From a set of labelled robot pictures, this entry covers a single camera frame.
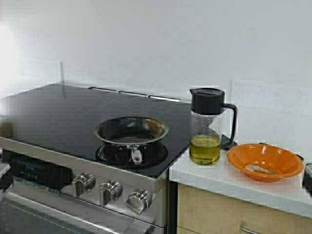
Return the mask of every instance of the drawer handle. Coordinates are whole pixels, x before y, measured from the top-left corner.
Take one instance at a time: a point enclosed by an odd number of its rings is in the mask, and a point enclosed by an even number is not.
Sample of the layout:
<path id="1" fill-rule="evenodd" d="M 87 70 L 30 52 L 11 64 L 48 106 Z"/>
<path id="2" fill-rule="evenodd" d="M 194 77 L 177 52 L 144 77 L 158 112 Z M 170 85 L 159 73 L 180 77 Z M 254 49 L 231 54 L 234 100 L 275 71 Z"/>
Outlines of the drawer handle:
<path id="1" fill-rule="evenodd" d="M 260 233 L 257 233 L 257 232 L 254 232 L 254 231 L 251 231 L 251 230 L 246 229 L 245 226 L 246 226 L 246 223 L 245 223 L 244 221 L 242 221 L 242 224 L 240 225 L 240 228 L 241 228 L 244 232 L 246 232 L 246 233 L 248 233 L 248 234 L 260 234 Z"/>

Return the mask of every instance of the oven door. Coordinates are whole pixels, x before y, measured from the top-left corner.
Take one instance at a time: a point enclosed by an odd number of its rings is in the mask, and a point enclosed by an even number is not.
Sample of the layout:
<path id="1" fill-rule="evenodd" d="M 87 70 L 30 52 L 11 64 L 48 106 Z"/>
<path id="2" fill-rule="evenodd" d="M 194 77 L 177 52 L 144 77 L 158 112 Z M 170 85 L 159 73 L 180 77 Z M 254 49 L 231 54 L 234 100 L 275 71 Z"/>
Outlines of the oven door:
<path id="1" fill-rule="evenodd" d="M 0 203 L 2 234 L 163 234 L 160 227 L 81 202 L 15 183 Z"/>

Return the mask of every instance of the pan handle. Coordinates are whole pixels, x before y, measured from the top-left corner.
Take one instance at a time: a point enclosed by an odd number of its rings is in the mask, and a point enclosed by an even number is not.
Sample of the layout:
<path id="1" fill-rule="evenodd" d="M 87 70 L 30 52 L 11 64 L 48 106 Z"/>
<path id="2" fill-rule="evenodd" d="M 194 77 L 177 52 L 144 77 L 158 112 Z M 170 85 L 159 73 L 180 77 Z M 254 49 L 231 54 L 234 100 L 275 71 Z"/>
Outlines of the pan handle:
<path id="1" fill-rule="evenodd" d="M 131 147 L 131 158 L 135 165 L 142 163 L 142 153 L 137 147 Z"/>

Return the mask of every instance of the black lid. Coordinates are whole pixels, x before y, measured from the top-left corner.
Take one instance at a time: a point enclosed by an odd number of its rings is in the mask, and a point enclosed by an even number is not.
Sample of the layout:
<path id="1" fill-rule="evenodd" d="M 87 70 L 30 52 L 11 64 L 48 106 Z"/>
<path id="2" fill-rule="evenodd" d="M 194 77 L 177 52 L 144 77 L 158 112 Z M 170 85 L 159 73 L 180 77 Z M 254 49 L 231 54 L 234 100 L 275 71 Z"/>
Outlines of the black lid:
<path id="1" fill-rule="evenodd" d="M 223 112 L 225 93 L 214 88 L 191 89 L 192 111 L 201 115 L 219 115 Z"/>

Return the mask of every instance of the drawer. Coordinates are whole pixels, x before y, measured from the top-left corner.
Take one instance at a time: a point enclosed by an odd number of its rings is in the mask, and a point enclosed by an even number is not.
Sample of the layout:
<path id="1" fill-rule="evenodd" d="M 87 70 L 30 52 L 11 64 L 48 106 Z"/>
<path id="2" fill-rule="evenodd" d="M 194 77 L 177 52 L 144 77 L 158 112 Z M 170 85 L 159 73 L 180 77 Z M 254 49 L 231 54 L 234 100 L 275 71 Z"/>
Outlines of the drawer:
<path id="1" fill-rule="evenodd" d="M 312 219 L 179 184 L 178 226 L 200 234 L 312 233 Z"/>
<path id="2" fill-rule="evenodd" d="M 186 230 L 186 229 L 181 228 L 181 227 L 177 227 L 176 234 L 197 234 L 197 233 L 194 233 L 192 231 Z"/>

